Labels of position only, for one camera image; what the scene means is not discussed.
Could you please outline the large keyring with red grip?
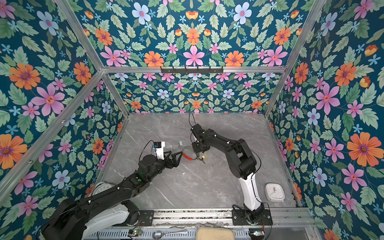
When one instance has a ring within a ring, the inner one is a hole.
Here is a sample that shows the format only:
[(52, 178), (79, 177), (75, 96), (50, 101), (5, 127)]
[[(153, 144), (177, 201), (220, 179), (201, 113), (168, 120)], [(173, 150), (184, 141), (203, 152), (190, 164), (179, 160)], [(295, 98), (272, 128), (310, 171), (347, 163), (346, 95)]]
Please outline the large keyring with red grip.
[(197, 159), (198, 159), (198, 157), (197, 157), (197, 155), (194, 155), (194, 156), (192, 156), (191, 154), (187, 154), (187, 152), (186, 151), (189, 151), (189, 150), (193, 150), (191, 147), (189, 147), (189, 146), (181, 146), (180, 147), (180, 150), (181, 150), (181, 152), (182, 152), (182, 156), (185, 158), (185, 159), (187, 159), (187, 160), (189, 160), (189, 161), (196, 161)]

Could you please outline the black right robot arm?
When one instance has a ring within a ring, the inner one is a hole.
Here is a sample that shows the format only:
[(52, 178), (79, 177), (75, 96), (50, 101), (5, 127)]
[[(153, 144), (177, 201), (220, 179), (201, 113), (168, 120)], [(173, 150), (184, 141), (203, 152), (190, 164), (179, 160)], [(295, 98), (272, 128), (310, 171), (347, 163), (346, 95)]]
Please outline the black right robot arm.
[(239, 179), (244, 195), (244, 214), (250, 224), (261, 220), (265, 205), (261, 201), (256, 184), (256, 172), (261, 161), (254, 155), (245, 140), (231, 140), (212, 129), (204, 130), (199, 124), (191, 127), (195, 141), (192, 148), (196, 155), (215, 148), (225, 154), (231, 173)]

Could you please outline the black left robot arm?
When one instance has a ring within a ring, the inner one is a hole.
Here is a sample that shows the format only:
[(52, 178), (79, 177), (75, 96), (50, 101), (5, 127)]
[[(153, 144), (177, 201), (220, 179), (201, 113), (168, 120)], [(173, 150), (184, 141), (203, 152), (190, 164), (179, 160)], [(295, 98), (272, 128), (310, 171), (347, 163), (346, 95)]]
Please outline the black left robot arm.
[(83, 240), (116, 224), (134, 225), (139, 209), (131, 199), (142, 193), (164, 169), (179, 166), (182, 152), (166, 152), (163, 159), (146, 155), (139, 168), (121, 183), (91, 197), (62, 201), (41, 232), (46, 240)]

